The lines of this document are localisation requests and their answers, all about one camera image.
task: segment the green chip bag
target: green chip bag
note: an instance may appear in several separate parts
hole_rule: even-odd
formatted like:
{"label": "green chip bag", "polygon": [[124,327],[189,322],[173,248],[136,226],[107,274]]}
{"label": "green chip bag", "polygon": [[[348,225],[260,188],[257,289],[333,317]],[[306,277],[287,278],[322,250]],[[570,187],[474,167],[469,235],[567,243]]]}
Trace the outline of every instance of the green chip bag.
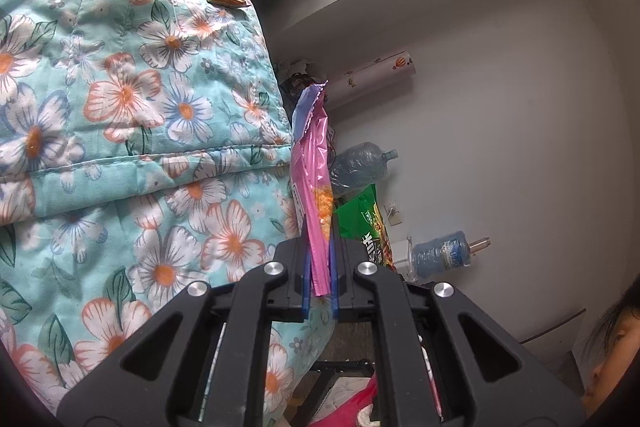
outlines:
{"label": "green chip bag", "polygon": [[385,223],[376,203],[375,185],[369,185],[358,197],[339,206],[335,214],[338,216],[342,237],[362,241],[372,263],[396,270]]}

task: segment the pink snack bag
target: pink snack bag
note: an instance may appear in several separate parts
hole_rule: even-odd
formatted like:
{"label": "pink snack bag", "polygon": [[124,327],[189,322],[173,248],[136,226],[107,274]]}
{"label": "pink snack bag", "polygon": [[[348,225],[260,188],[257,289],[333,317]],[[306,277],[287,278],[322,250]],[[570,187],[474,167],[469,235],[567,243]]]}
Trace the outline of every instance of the pink snack bag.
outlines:
{"label": "pink snack bag", "polygon": [[334,196],[326,164],[327,117],[322,106],[324,84],[307,87],[293,112],[291,183],[298,225],[306,216],[311,249],[311,279],[316,296],[331,293],[329,236]]}

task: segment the triangular cutout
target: triangular cutout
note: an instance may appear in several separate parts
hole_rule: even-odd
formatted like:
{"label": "triangular cutout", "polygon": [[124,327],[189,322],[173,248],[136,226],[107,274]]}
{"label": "triangular cutout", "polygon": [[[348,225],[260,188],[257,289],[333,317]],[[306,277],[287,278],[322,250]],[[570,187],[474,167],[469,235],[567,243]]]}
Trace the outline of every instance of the triangular cutout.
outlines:
{"label": "triangular cutout", "polygon": [[182,315],[171,315],[156,331],[146,336],[122,361],[122,368],[145,380],[155,380],[182,322]]}
{"label": "triangular cutout", "polygon": [[473,318],[469,315],[460,315],[458,320],[485,381],[495,382],[518,370],[520,366],[518,360]]}

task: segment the floral quilt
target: floral quilt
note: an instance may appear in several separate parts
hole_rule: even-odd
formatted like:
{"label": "floral quilt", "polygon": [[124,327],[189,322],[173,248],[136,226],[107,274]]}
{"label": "floral quilt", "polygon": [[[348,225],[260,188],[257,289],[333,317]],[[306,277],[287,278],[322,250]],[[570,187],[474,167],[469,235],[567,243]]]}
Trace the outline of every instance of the floral quilt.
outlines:
{"label": "floral quilt", "polygon": [[[298,233],[290,128],[253,7],[0,0],[0,339],[55,413],[195,280]],[[332,333],[274,324],[265,423]]]}

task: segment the green snack bag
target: green snack bag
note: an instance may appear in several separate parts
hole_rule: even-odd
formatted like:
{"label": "green snack bag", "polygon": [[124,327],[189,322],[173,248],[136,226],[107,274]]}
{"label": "green snack bag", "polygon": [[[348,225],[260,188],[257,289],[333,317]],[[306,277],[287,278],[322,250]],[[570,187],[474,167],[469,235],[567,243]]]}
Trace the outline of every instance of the green snack bag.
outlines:
{"label": "green snack bag", "polygon": [[339,206],[335,214],[342,237],[362,241],[372,263],[396,270],[385,223],[376,203],[375,185],[369,185],[358,197]]}

